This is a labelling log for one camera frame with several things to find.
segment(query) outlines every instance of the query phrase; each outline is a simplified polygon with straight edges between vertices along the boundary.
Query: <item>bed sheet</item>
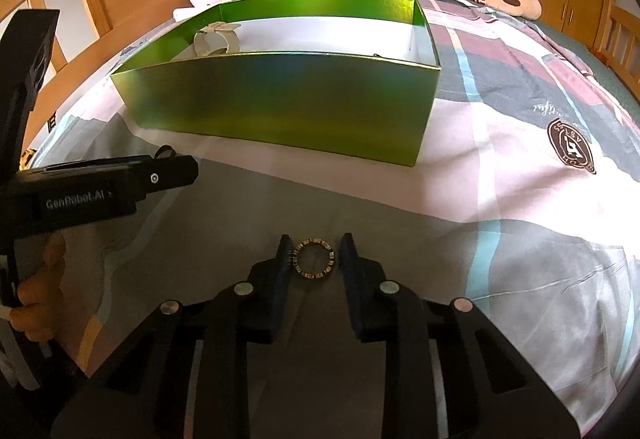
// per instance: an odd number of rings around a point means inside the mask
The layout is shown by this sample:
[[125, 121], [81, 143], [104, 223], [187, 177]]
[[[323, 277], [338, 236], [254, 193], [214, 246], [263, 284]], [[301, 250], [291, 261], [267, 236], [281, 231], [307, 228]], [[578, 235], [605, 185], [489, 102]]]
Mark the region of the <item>bed sheet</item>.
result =
[[[196, 303], [245, 278], [281, 234], [335, 247], [351, 232], [418, 295], [474, 300], [590, 428], [640, 349], [640, 131], [579, 58], [531, 26], [420, 3], [442, 73], [413, 168], [143, 130], [108, 78], [71, 108], [34, 166], [162, 144], [200, 162], [193, 186], [65, 231], [60, 340], [85, 371], [165, 299]], [[583, 167], [554, 148], [556, 119], [587, 142]], [[252, 437], [374, 437], [383, 369], [383, 345], [353, 338], [339, 269], [294, 278], [278, 341], [249, 349]]]

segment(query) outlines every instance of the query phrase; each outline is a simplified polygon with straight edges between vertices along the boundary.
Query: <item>screw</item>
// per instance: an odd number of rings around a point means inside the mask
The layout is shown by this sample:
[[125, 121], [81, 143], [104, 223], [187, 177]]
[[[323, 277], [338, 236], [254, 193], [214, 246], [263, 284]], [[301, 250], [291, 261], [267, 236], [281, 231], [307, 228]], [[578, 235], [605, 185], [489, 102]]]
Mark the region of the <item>screw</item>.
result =
[[385, 280], [380, 284], [380, 291], [384, 294], [396, 294], [400, 291], [400, 286], [392, 280]]
[[160, 304], [160, 312], [166, 315], [177, 313], [179, 308], [180, 304], [175, 300], [167, 300]]
[[247, 296], [254, 292], [254, 286], [252, 286], [249, 282], [240, 282], [236, 284], [234, 287], [234, 291], [238, 296]]
[[468, 313], [471, 309], [474, 308], [474, 303], [471, 300], [467, 300], [466, 298], [457, 298], [453, 302], [453, 307], [455, 307], [461, 313]]

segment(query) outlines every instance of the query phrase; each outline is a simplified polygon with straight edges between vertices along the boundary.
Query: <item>ring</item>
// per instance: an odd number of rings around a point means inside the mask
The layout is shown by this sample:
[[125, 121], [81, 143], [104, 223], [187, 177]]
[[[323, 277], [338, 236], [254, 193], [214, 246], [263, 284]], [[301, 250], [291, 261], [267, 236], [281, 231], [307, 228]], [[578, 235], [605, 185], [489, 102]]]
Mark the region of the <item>ring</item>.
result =
[[[302, 251], [302, 249], [309, 244], [320, 244], [329, 252], [329, 262], [320, 273], [307, 273], [306, 271], [302, 271], [302, 269], [300, 269], [300, 265], [298, 264], [298, 255], [300, 254], [300, 251]], [[296, 246], [296, 249], [293, 250], [293, 255], [291, 256], [291, 263], [293, 264], [295, 270], [303, 277], [311, 280], [317, 280], [331, 273], [331, 270], [334, 268], [334, 261], [335, 253], [333, 248], [329, 245], [328, 242], [325, 242], [322, 239], [306, 239], [306, 241], [300, 242]]]

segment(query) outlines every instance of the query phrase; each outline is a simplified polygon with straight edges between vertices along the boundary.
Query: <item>metallic green box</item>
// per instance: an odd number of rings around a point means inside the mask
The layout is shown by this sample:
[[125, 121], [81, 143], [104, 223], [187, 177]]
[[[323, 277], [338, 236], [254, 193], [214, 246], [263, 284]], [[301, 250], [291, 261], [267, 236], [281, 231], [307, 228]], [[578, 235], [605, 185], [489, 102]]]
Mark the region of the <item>metallic green box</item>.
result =
[[[410, 24], [417, 57], [274, 51], [171, 61], [213, 22], [317, 16]], [[429, 25], [415, 0], [237, 0], [178, 25], [111, 78], [143, 128], [413, 166], [439, 73]]]

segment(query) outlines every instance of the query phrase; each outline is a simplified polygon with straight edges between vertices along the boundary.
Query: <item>human hand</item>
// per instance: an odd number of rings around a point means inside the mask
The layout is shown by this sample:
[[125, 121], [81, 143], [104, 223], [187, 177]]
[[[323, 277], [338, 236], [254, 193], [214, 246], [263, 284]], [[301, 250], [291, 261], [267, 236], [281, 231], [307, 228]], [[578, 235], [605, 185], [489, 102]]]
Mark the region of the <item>human hand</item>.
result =
[[65, 237], [62, 233], [53, 233], [42, 253], [41, 268], [18, 285], [18, 299], [23, 307], [12, 309], [9, 323], [32, 342], [53, 339], [60, 327], [60, 281], [65, 272], [65, 251]]

